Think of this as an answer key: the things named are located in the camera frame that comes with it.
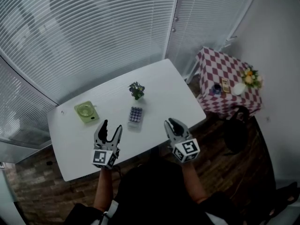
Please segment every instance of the window blinds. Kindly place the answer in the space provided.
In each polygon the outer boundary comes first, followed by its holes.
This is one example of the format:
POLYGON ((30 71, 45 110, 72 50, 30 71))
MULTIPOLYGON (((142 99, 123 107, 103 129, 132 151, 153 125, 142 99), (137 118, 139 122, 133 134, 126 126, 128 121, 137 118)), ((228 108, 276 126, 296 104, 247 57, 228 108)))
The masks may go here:
POLYGON ((178 71, 187 75, 202 46, 219 50, 252 0, 180 0, 167 50, 178 71))
POLYGON ((0 52, 62 103, 164 59, 177 0, 0 0, 0 52))
POLYGON ((47 112, 55 105, 0 58, 0 141, 40 148, 50 140, 47 112))

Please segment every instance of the yellow flower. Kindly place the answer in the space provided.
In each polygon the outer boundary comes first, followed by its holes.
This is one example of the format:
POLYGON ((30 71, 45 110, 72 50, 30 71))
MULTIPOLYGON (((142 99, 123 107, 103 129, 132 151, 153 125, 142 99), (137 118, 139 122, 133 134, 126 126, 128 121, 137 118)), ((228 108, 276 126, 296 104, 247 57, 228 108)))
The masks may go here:
POLYGON ((251 84, 252 83, 252 77, 251 76, 247 76, 245 78, 245 83, 251 84))

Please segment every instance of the white table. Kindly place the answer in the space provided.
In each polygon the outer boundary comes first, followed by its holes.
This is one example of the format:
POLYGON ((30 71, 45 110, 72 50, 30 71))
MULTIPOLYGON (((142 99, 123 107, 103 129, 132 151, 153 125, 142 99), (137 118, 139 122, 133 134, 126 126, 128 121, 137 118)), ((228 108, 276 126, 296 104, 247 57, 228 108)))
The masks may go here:
POLYGON ((164 121, 170 117, 181 120, 190 128, 206 116, 168 59, 112 79, 56 107, 48 113, 48 124, 64 180, 100 170, 90 163, 90 157, 94 133, 103 120, 108 119, 108 140, 120 124, 123 126, 117 164, 167 141, 164 121), (128 90, 128 85, 135 81, 145 86, 145 96, 141 101, 135 101, 128 90), (74 106, 86 101, 96 106, 100 119, 84 124, 74 106), (128 113, 133 105, 144 110, 140 132, 127 127, 128 113))

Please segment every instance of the green fan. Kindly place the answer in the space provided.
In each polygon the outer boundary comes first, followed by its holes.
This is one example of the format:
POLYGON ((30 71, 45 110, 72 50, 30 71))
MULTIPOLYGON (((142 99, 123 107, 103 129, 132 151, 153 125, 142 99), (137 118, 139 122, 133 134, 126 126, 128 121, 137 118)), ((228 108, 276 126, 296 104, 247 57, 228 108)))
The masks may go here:
POLYGON ((99 119, 99 116, 90 101, 76 105, 74 109, 84 123, 99 119))

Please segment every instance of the checkered tablecloth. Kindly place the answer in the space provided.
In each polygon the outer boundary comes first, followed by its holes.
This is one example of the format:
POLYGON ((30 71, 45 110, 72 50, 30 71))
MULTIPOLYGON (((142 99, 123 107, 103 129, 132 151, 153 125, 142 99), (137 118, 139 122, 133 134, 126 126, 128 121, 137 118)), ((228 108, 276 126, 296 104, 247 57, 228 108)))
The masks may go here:
POLYGON ((246 62, 207 47, 198 53, 196 59, 199 63, 201 91, 197 99, 203 110, 230 118, 236 111, 233 107, 237 105, 248 108, 251 116, 261 109, 263 103, 258 89, 246 88, 241 95, 233 94, 235 84, 242 82, 241 71, 249 67, 246 62), (216 83, 222 85, 222 77, 229 79, 231 92, 222 91, 220 95, 215 95, 211 88, 216 83))

